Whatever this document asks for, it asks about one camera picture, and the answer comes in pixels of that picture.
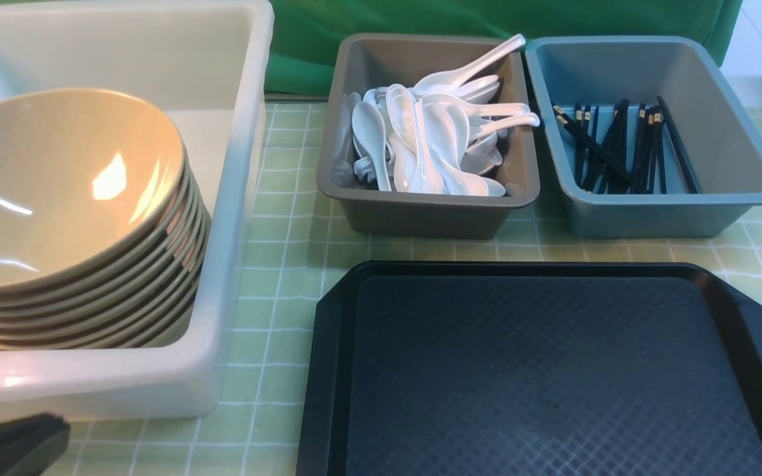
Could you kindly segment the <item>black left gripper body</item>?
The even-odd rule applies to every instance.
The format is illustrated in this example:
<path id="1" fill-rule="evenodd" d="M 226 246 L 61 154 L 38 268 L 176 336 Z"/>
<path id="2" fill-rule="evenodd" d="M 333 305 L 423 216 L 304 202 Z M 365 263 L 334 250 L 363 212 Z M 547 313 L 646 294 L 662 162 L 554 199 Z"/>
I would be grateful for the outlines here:
<path id="1" fill-rule="evenodd" d="M 54 413 L 0 422 L 0 475 L 42 475 L 67 451 L 70 433 Z"/>

